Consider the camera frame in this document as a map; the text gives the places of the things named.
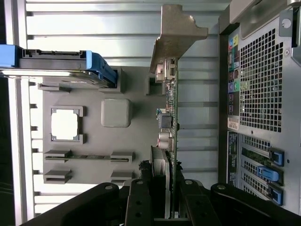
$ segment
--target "screw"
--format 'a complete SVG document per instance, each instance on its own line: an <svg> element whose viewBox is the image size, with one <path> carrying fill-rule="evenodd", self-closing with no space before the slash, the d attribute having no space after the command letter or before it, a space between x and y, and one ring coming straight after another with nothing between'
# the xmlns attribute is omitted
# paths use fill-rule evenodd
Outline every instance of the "screw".
<svg viewBox="0 0 301 226"><path fill-rule="evenodd" d="M224 185L218 185L217 188L220 189L220 190L225 190L226 189L226 187Z"/></svg>

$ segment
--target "metal bracket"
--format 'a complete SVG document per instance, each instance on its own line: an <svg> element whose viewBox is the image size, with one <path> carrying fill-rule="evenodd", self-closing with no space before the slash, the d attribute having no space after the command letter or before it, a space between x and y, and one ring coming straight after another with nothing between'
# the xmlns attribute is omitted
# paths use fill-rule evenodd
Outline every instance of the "metal bracket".
<svg viewBox="0 0 301 226"><path fill-rule="evenodd" d="M193 17L183 13L181 5L163 5L161 15L161 35L155 41L151 73L164 59L180 59L195 41L208 36L208 28L197 27Z"/></svg>
<svg viewBox="0 0 301 226"><path fill-rule="evenodd" d="M230 3L230 23L240 23L245 39L275 18L281 10L296 7L301 0L233 0Z"/></svg>

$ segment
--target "ventilation grille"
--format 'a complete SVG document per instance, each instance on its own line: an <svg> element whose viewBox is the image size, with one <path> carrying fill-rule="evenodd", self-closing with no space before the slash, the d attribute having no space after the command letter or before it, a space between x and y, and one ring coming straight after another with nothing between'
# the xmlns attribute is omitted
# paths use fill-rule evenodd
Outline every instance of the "ventilation grille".
<svg viewBox="0 0 301 226"><path fill-rule="evenodd" d="M243 163L244 163L244 164L243 164L243 167L244 167L247 171L253 173L254 175L257 175L257 166L253 165L252 163L249 163L249 162L246 161L246 160L243 160ZM261 176L260 176L260 178L263 179L263 180L266 181L266 182L269 182L269 180L267 180L267 179L264 178L264 177L261 177Z"/></svg>
<svg viewBox="0 0 301 226"><path fill-rule="evenodd" d="M266 195L268 193L268 187L257 180L255 180L253 177L247 175L244 173L243 180L247 182L249 185L251 185L253 188L255 188L257 191L259 191L261 194Z"/></svg>
<svg viewBox="0 0 301 226"><path fill-rule="evenodd" d="M253 137L245 136L245 135L242 135L241 142L243 142L247 145L253 146L253 147L257 147L264 151L268 151L268 148L271 147L271 144L269 142L266 142L266 141L263 141L260 139L256 139Z"/></svg>
<svg viewBox="0 0 301 226"><path fill-rule="evenodd" d="M240 124L281 132L283 42L273 29L240 53Z"/></svg>
<svg viewBox="0 0 301 226"><path fill-rule="evenodd" d="M255 195L256 197L258 197L258 195L256 195L250 188L248 188L248 187L245 186L245 185L244 185L244 191L245 191L245 192L248 192L248 193L250 193L250 194L252 194L252 195Z"/></svg>

